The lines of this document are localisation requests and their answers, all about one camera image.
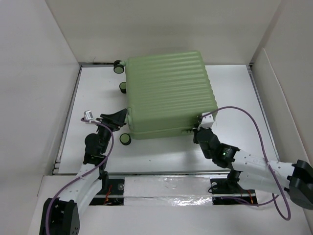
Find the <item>green hard-shell suitcase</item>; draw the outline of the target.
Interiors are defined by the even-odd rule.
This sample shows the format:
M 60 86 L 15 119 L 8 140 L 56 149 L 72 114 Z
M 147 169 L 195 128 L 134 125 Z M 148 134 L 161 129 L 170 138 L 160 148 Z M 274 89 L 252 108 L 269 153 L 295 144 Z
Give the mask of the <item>green hard-shell suitcase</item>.
M 116 60 L 125 73 L 127 123 L 133 140 L 189 135 L 217 101 L 198 50 Z

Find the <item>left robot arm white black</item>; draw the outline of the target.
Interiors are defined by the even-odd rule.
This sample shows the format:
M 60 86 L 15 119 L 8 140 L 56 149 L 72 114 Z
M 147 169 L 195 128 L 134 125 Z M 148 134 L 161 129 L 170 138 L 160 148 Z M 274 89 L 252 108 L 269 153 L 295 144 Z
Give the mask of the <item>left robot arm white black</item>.
M 45 201 L 41 235 L 79 234 L 80 216 L 96 194 L 104 194 L 109 189 L 105 167 L 114 147 L 113 134 L 126 124 L 127 114 L 127 109 L 122 109 L 94 118 L 90 110 L 84 112 L 81 121 L 95 125 L 97 130 L 85 137 L 84 159 L 75 178 Z

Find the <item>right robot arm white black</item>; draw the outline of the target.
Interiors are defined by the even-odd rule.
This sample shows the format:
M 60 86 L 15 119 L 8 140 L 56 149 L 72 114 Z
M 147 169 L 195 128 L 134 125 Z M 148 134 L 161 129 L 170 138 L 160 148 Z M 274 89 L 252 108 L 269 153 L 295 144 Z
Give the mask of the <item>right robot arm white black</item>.
M 296 205 L 312 210 L 313 168 L 308 162 L 267 162 L 220 142 L 210 128 L 194 128 L 193 133 L 193 141 L 200 146 L 205 158 L 221 168 L 230 169 L 226 180 L 230 192 L 252 189 L 284 195 Z

